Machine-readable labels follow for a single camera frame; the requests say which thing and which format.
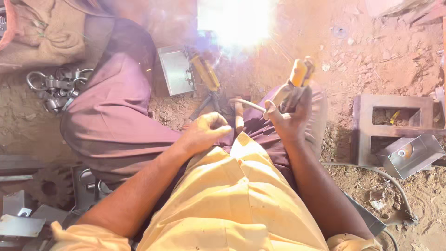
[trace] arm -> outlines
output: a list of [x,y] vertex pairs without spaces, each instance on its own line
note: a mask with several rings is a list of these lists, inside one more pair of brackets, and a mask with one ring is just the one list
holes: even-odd
[[288,153],[300,197],[326,239],[337,234],[372,239],[374,236],[358,211],[306,146],[305,127],[311,114],[311,97],[311,89],[306,88],[296,112],[283,115],[274,103],[265,102],[268,116]]
[[[212,130],[215,125],[223,126]],[[200,116],[178,141],[86,212],[77,224],[100,226],[120,236],[132,237],[183,163],[212,147],[230,131],[219,113]]]

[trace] shirt sleeve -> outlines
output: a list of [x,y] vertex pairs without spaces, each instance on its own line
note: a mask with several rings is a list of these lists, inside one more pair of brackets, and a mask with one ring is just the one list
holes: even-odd
[[116,250],[130,251],[128,239],[105,228],[93,225],[73,225],[63,230],[59,222],[51,224],[57,243],[51,251],[71,250]]
[[365,240],[352,234],[338,234],[328,238],[330,251],[382,251],[383,247],[375,239]]

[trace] welding cable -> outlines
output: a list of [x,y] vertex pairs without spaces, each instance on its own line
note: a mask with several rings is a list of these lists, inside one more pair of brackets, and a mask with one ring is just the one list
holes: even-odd
[[263,108],[261,106],[258,106],[258,105],[254,104],[254,103],[251,103],[249,101],[243,100],[243,99],[230,99],[230,100],[228,100],[228,103],[235,103],[235,102],[240,102],[242,104],[251,106],[252,108],[256,109],[257,111],[261,111],[263,113],[266,112],[265,108]]
[[389,174],[378,170],[378,168],[376,167],[363,167],[363,166],[358,166],[358,165],[354,165],[354,164],[350,164],[350,163],[341,163],[341,162],[321,162],[321,164],[323,166],[350,166],[350,167],[359,167],[359,168],[363,168],[363,169],[367,169],[370,171],[374,171],[377,172],[379,174],[381,174],[382,176],[386,177],[387,179],[389,179],[395,186],[396,188],[400,191],[401,197],[403,197],[403,201],[404,201],[404,205],[406,207],[406,213],[409,215],[410,217],[410,222],[407,222],[405,220],[402,220],[401,222],[397,222],[397,221],[392,221],[389,223],[386,223],[387,226],[392,226],[392,225],[405,225],[405,226],[410,226],[410,225],[416,225],[417,224],[417,216],[412,214],[412,209],[410,208],[410,204],[409,201],[407,200],[407,196],[406,193],[404,192],[403,188],[400,186],[400,184],[398,183],[398,181],[396,181],[396,179],[394,179],[392,176],[390,176]]
[[400,251],[400,248],[398,247],[398,243],[396,242],[395,237],[393,236],[393,234],[391,232],[389,232],[389,230],[387,230],[387,228],[384,228],[383,232],[385,232],[386,234],[389,235],[390,239],[392,239],[393,241],[393,246],[395,247],[395,251]]

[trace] trousers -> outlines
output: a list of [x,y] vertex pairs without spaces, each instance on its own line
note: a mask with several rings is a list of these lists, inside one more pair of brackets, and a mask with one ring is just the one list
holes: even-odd
[[[138,24],[118,19],[92,77],[62,116],[60,131],[64,140],[110,189],[117,188],[147,166],[182,135],[148,117],[153,72],[148,69],[153,67],[155,57],[150,35]],[[264,107],[264,102],[278,88],[271,90],[258,105]],[[312,114],[305,138],[319,158],[326,127],[327,98],[317,84],[312,83],[311,88]],[[251,108],[245,109],[244,122],[244,132],[267,151],[274,166],[297,191],[288,155],[272,122],[265,121],[261,112]],[[234,133],[235,130],[216,145],[230,152]],[[167,197],[186,165],[165,192]]]

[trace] soil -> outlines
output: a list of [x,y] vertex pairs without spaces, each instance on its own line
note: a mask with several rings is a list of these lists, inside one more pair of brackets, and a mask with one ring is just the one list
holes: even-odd
[[[185,5],[187,1],[152,1],[152,4],[159,4],[163,10],[169,6]],[[187,8],[177,7],[173,11],[183,9]],[[152,33],[157,47],[190,41],[188,25],[193,23],[190,13],[177,23],[154,23],[145,27]],[[155,27],[166,27],[166,32],[154,31]],[[340,29],[345,38],[338,38]],[[221,57],[215,64],[216,75],[223,93],[247,90],[251,100],[258,102],[289,76],[293,62],[285,55],[293,58],[312,56],[317,63],[314,80],[326,89],[329,102],[321,162],[350,161],[351,115],[356,95],[433,96],[435,88],[444,83],[441,55],[438,53],[443,50],[441,22],[411,27],[404,15],[374,19],[367,14],[363,0],[280,1],[273,34],[276,42],[266,40],[251,52]],[[53,163],[76,161],[59,133],[60,118],[41,107],[41,101],[26,87],[23,74],[0,78],[0,153],[35,155]],[[153,74],[149,110],[161,124],[178,130],[206,97],[207,88],[194,72],[198,90],[169,97],[159,61]],[[222,97],[220,104],[224,105],[225,101]],[[231,113],[228,107],[225,110],[227,115]],[[211,106],[206,107],[203,113],[209,111],[212,111]],[[396,112],[377,111],[374,122],[391,125],[390,119]],[[434,124],[443,127],[444,121],[439,114],[440,110],[436,108]],[[405,116],[409,118],[410,114],[401,112],[394,126],[407,125],[409,119]],[[401,197],[383,177],[356,167],[329,166],[326,169],[343,191],[382,221],[386,222],[387,216],[392,219],[398,213],[395,203],[401,204]],[[444,250],[446,169],[434,167],[399,182],[420,219],[417,226],[389,227],[398,240],[400,250]],[[382,202],[386,205],[376,210],[369,202],[370,192],[381,191],[385,196]],[[385,233],[378,235],[377,239],[385,250],[394,250]]]

